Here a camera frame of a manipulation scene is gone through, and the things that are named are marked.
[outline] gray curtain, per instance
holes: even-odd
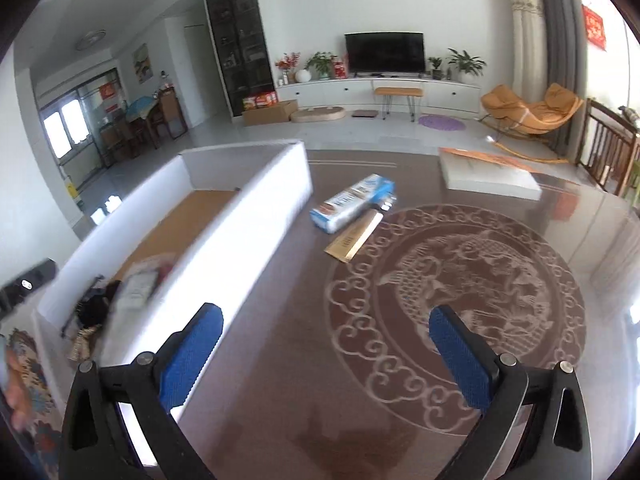
[[[548,83],[558,83],[580,97],[587,86],[587,39],[581,0],[544,0]],[[569,160],[577,158],[584,107],[552,132],[549,146]]]

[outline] orange rocking chair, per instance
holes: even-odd
[[[498,85],[491,92],[483,95],[481,98],[482,106],[488,112],[480,122],[496,130],[500,134],[504,134],[515,139],[540,140],[533,136],[540,136],[559,128],[565,124],[573,114],[575,114],[582,103],[583,99],[576,94],[553,83],[545,93],[543,101],[527,104],[518,95],[506,85]],[[495,124],[489,124],[485,121],[491,116],[495,120]],[[534,158],[522,153],[510,150],[498,140],[494,142],[496,146],[511,153],[511,155],[519,156],[525,160],[533,162],[548,162],[551,164],[559,164],[568,162],[565,158]]]

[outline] white tv cabinet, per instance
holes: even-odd
[[[403,77],[357,77],[348,79],[314,80],[277,88],[278,99],[296,99],[301,108],[315,106],[343,106],[382,109],[382,98],[374,95],[378,87],[421,88],[424,97],[416,100],[422,113],[456,116],[463,119],[477,117],[480,112],[479,86],[455,81]],[[407,112],[406,99],[394,98],[393,112]]]

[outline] wooden railing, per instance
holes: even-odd
[[[603,190],[621,196],[640,155],[640,134],[626,119],[599,102],[587,99],[586,106],[578,165]]]

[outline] purple rug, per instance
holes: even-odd
[[[423,115],[418,122],[422,126],[427,128],[433,128],[434,130],[441,130],[443,132],[459,132],[466,130],[465,123],[454,119],[453,117],[447,117],[444,115]]]

